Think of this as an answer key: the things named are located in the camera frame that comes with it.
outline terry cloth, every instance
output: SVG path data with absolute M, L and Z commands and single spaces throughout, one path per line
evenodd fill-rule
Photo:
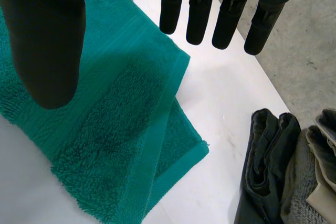
M 327 224 L 306 199 L 317 185 L 315 157 L 306 140 L 307 129 L 301 131 L 295 153 L 287 167 L 282 195 L 281 217 L 284 224 Z
M 251 121 L 235 223 L 280 224 L 286 168 L 295 151 L 300 125 L 290 113 L 277 119 L 267 109 L 256 111 Z M 252 211 L 251 206 L 257 214 L 245 216 L 246 211 Z
M 175 99 L 189 57 L 131 0 L 86 7 L 78 89 L 56 110 L 24 89 L 1 16 L 0 113 L 51 161 L 83 211 L 101 223 L 140 223 L 208 153 Z

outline gray knit fabric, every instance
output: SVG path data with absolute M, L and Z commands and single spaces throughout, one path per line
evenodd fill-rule
M 286 179 L 286 183 L 294 182 L 294 190 L 286 190 L 282 202 L 290 202 L 290 206 L 283 205 L 281 217 L 284 224 L 328 224 L 307 202 L 306 199 L 317 186 L 315 176 L 315 157 L 311 152 L 307 140 L 307 129 L 300 133 L 297 148 L 293 158 L 295 159 L 295 177 Z

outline towel hem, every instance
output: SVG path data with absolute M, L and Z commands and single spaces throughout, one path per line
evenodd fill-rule
M 146 215 L 160 199 L 208 153 L 207 143 L 202 141 L 161 174 L 153 183 Z

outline beige fabric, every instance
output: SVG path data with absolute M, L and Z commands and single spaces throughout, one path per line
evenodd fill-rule
M 316 159 L 315 173 L 318 185 L 307 198 L 307 202 L 329 223 L 336 224 L 336 193 L 324 180 L 320 165 Z

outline dark gray cloth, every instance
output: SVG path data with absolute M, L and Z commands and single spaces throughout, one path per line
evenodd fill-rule
M 279 119 L 267 109 L 252 115 L 241 181 L 243 193 L 235 223 L 282 223 L 280 201 L 285 173 L 300 131 L 297 119 L 290 113 L 280 115 Z M 247 211 L 244 206 L 250 210 L 251 205 L 261 218 L 244 218 Z

